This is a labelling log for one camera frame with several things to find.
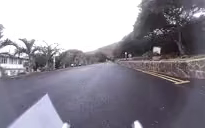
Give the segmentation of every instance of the road marking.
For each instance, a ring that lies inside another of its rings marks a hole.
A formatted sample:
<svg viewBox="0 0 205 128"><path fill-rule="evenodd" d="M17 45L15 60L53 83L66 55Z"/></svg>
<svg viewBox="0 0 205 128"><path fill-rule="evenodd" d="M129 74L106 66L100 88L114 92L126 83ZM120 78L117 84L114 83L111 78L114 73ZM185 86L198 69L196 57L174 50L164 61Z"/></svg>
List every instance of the road marking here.
<svg viewBox="0 0 205 128"><path fill-rule="evenodd" d="M146 73L146 74L155 76L155 77L159 77L159 78L161 78L161 79L165 79L165 80L170 81L170 82L173 82L174 84L177 84L177 85L186 84L186 83L189 83L189 82L190 82L190 81L188 81L188 80L177 79L177 78L174 78L174 77L171 77L171 76L159 74L159 73L157 73L157 72L143 71L143 70L140 70L140 69L137 69L137 70L140 71L140 72L143 72L143 73Z"/></svg>

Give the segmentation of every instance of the white building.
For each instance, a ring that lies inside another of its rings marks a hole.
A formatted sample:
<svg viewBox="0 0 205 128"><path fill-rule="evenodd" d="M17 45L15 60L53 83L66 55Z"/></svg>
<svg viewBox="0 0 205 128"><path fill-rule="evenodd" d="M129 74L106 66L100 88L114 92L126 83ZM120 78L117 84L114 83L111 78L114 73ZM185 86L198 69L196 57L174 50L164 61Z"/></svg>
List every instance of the white building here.
<svg viewBox="0 0 205 128"><path fill-rule="evenodd" d="M25 72L25 62L27 62L27 59L24 58L0 56L0 76L2 76L3 72L8 76L14 76L18 73Z"/></svg>

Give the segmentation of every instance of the road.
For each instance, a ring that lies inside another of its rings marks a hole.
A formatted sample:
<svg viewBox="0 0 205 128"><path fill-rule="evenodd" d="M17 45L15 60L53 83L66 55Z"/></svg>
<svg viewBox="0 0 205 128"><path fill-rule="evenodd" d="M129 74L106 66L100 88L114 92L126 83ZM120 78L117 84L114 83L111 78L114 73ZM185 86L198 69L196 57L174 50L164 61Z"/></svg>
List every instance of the road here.
<svg viewBox="0 0 205 128"><path fill-rule="evenodd" d="M113 63L0 79L0 128L48 93L72 128L205 128L205 80L175 85Z"/></svg>

